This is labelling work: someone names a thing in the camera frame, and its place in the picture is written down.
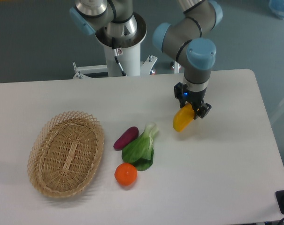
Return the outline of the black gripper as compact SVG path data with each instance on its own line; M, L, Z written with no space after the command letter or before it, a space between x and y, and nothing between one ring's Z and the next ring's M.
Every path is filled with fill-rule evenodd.
M180 103L180 108L190 103L194 110L194 119L204 118L212 108L210 104L203 102L205 93L206 88L202 91L190 91L188 85L181 82L174 86L174 95Z

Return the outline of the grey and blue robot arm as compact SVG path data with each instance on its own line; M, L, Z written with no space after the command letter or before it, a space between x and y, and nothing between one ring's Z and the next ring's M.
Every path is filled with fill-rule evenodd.
M219 24L223 12L212 0L181 0L179 5L183 20L160 24L152 42L184 68L175 98L181 106L191 104L194 118L203 118L211 109L204 96L216 55L216 46L203 35ZM141 75L140 44L147 27L131 0L77 0L69 14L83 33L95 35L103 45L110 77Z

